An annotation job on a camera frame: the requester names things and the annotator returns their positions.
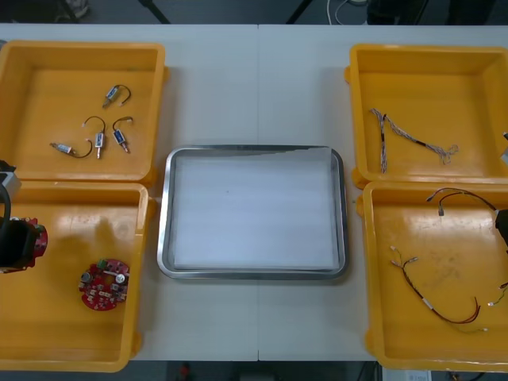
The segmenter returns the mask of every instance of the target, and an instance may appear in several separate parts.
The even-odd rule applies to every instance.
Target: floor
[[[314,0],[297,24],[325,25],[326,1]],[[423,25],[443,25],[449,0],[430,0],[423,14]],[[81,20],[87,24],[156,24],[155,17],[138,0],[89,0],[90,11]],[[300,0],[155,0],[155,4],[175,24],[283,24]],[[330,0],[332,14],[342,0]],[[338,17],[344,24],[365,22],[366,8],[346,4]],[[508,0],[498,0],[488,21],[490,25],[508,25]],[[173,381],[181,367],[180,362],[134,361],[116,374],[54,373],[54,372],[0,372],[0,381]],[[194,381],[230,381],[241,371],[269,371],[284,381],[333,381],[357,379],[362,363],[191,363]],[[463,380],[475,374],[461,374]],[[371,380],[370,368],[363,380]],[[433,379],[449,379],[445,372],[433,372]],[[508,380],[508,375],[488,374],[481,380]]]
[[[240,381],[242,375],[273,375],[277,381],[354,381],[358,379],[361,362],[274,362],[274,363],[231,363],[193,362],[190,363],[191,381]],[[182,363],[176,361],[131,361],[118,373],[59,373],[0,371],[0,381],[178,381]],[[460,373],[460,380],[469,381],[478,373]],[[362,381],[380,381],[376,378],[374,363],[364,369]],[[450,381],[444,371],[433,371],[433,381]],[[481,381],[506,381],[508,375],[489,373]]]
[[[326,1],[313,0],[297,24],[325,25]],[[330,0],[330,13],[343,0]],[[154,0],[174,24],[284,24],[301,0]],[[83,23],[156,24],[156,18],[138,0],[89,0],[90,12]],[[422,25],[443,25],[449,0],[429,0]],[[346,4],[338,13],[343,24],[365,22],[366,7]],[[508,0],[497,0],[489,25],[508,25]]]

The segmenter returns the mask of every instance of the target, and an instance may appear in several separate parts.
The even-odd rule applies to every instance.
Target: wire
[[[421,6],[420,12],[418,12],[418,15],[414,19],[414,25],[420,24],[421,16],[423,16],[423,13],[425,12],[425,8],[427,8],[428,4],[429,4],[429,0],[425,0],[423,2],[423,5]]]
[[[364,370],[367,367],[367,363],[368,363],[367,361],[364,361],[364,365],[360,369],[360,373],[358,374],[358,378],[356,379],[356,381],[360,381],[362,379],[362,374],[364,373]]]
[[[462,380],[458,373],[451,373],[450,371],[448,371],[447,373],[448,373],[448,377],[452,381],[461,381]],[[479,379],[481,379],[484,376],[485,376],[485,373],[482,372],[482,373],[479,373],[477,376],[473,377],[472,379],[469,379],[468,381],[478,381]]]
[[[76,159],[83,159],[83,158],[87,157],[88,155],[90,155],[92,153],[92,150],[94,149],[94,144],[92,143],[92,140],[90,140],[90,139],[87,139],[87,142],[90,143],[90,149],[88,150],[88,152],[85,153],[84,155],[81,155],[81,156],[72,155],[72,157],[75,157]]]
[[[394,133],[396,133],[400,137],[405,137],[407,140],[411,140],[416,144],[426,147],[426,148],[430,149],[431,151],[434,151],[437,155],[439,155],[443,164],[450,164],[450,162],[452,161],[452,155],[458,153],[458,151],[459,151],[459,146],[456,144],[451,145],[450,148],[448,149],[448,151],[445,151],[443,148],[438,147],[436,145],[427,144],[427,143],[417,139],[416,137],[412,137],[409,133],[407,133],[400,127],[398,127],[386,114],[384,117],[390,123],[391,130]]]
[[[471,196],[471,197],[474,197],[474,198],[477,198],[478,200],[481,200],[483,201],[483,203],[485,205],[487,205],[491,210],[493,210],[494,212],[497,212],[498,209],[492,205],[490,202],[488,202],[485,198],[481,197],[481,196],[478,196],[477,194],[473,193],[473,192],[470,192],[469,190],[465,190],[465,189],[460,189],[460,188],[451,188],[451,187],[445,187],[445,188],[440,188],[438,190],[436,190],[434,193],[432,193],[428,198],[427,198],[427,202],[431,202],[432,199],[434,197],[436,197],[436,195],[440,192],[444,192],[444,191],[455,191],[455,193],[452,193],[452,194],[448,194],[446,196],[444,196],[440,201],[439,201],[439,207],[440,207],[440,211],[443,210],[443,206],[441,205],[441,203],[443,202],[443,200],[449,196],[453,196],[455,194],[465,194],[467,196]]]
[[[133,117],[121,117],[120,119],[117,119],[116,121],[113,122],[113,125],[112,125],[112,128],[113,128],[113,131],[116,131],[117,129],[114,128],[114,125],[116,125],[119,121],[133,121]]]
[[[409,260],[406,260],[405,262],[402,262],[402,254],[401,252],[395,247],[395,246],[391,246],[390,247],[392,251],[394,252],[397,252],[398,253],[398,258],[400,260],[399,263],[397,263],[396,261],[392,260],[391,263],[394,265],[394,266],[397,266],[397,267],[400,267],[402,269],[402,273],[404,274],[404,279],[406,280],[407,284],[410,285],[410,287],[413,289],[413,291],[416,293],[416,295],[418,295],[418,297],[430,308],[430,310],[435,314],[437,315],[441,320],[444,320],[446,321],[447,323],[451,323],[451,324],[468,324],[468,323],[472,323],[474,320],[476,320],[476,318],[478,317],[479,315],[479,311],[481,309],[481,306],[479,306],[478,304],[478,300],[476,299],[475,297],[475,312],[473,313],[473,315],[471,315],[470,317],[468,317],[467,319],[465,320],[460,320],[460,321],[455,321],[455,320],[451,320],[451,319],[448,319],[446,318],[445,316],[441,315],[439,312],[437,312],[434,307],[429,303],[429,301],[427,299],[425,299],[423,297],[423,295],[421,294],[421,292],[415,287],[415,285],[413,285],[413,282],[411,281],[410,277],[408,276],[407,272],[406,272],[406,266],[408,264],[411,264],[415,261],[418,260],[418,257],[415,256]]]
[[[101,117],[98,117],[97,115],[92,115],[91,117],[88,117],[84,122],[83,124],[81,125],[82,127],[84,127],[85,125],[87,125],[87,122],[90,120],[90,119],[93,119],[93,118],[96,118],[98,119],[99,121],[102,122],[102,133],[105,133],[106,132],[106,122],[104,121],[104,119],[102,119]]]
[[[326,1],[326,16],[328,17],[328,24],[333,25],[332,18],[330,17],[330,0]]]
[[[381,128],[381,173],[386,173],[388,168],[387,142],[384,139],[384,120],[386,115],[382,115],[376,109],[371,109],[371,113],[373,113],[378,118],[379,127]]]
[[[117,87],[123,87],[123,88],[125,88],[129,92],[129,95],[127,95],[127,98],[124,99],[123,101],[121,101],[120,104],[119,104],[119,106],[123,106],[129,100],[129,98],[130,98],[132,93],[130,92],[130,89],[126,85],[116,85],[116,86]]]
[[[7,227],[10,221],[10,210],[12,205],[10,201],[9,192],[4,187],[2,182],[0,182],[0,199],[1,199],[0,201],[2,201],[2,203],[4,204],[2,227],[0,227],[0,242],[3,242],[7,234]]]
[[[337,16],[337,12],[339,11],[340,8],[342,8],[343,6],[345,6],[347,3],[349,2],[349,0],[344,0],[341,4],[339,4],[339,6],[335,9],[335,13],[333,14],[333,16],[335,17],[335,21],[337,22],[338,25],[344,25],[342,24],[340,21],[339,21],[339,17]]]

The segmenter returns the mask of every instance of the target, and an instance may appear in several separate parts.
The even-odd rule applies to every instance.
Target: white table
[[[160,42],[166,85],[156,162],[182,144],[322,144],[354,167],[343,70],[356,43],[508,47],[507,27],[0,25],[2,39]],[[347,179],[351,266],[338,283],[175,281],[150,232],[138,360],[370,360],[363,242]],[[160,195],[158,184],[152,195]]]

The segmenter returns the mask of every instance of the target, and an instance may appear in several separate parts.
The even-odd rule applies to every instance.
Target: yellow plastic bin
[[[35,267],[0,275],[0,370],[119,371],[127,364],[140,346],[148,201],[140,184],[23,183],[12,216],[38,218],[48,248]],[[97,312],[84,305],[78,284],[107,258],[130,266],[127,300]]]
[[[0,158],[17,166],[22,180],[154,182],[152,161],[158,129],[163,82],[164,47],[160,44],[11,41],[0,52]],[[122,84],[116,102],[103,109],[105,96]],[[77,160],[49,146],[71,145],[86,152],[107,124],[102,158],[94,154]],[[120,117],[132,124],[117,125],[130,154],[116,143],[111,128]]]
[[[508,184],[508,53],[504,48],[359,44],[345,71],[356,141],[353,179]],[[385,123],[381,172],[376,108],[427,144],[459,147],[451,162],[395,135]]]
[[[436,197],[449,183],[369,183],[357,203],[364,220],[369,331],[366,346],[386,368],[460,371],[508,371],[508,298],[488,306],[508,281],[506,244],[495,228],[496,215],[473,198]],[[508,186],[459,185],[508,208]],[[404,279],[402,260],[417,257],[406,271],[421,295],[440,314],[468,318],[451,325],[422,301]]]

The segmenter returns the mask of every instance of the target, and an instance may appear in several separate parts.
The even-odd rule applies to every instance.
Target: white paper
[[[334,269],[331,151],[177,157],[171,247],[181,269]]]

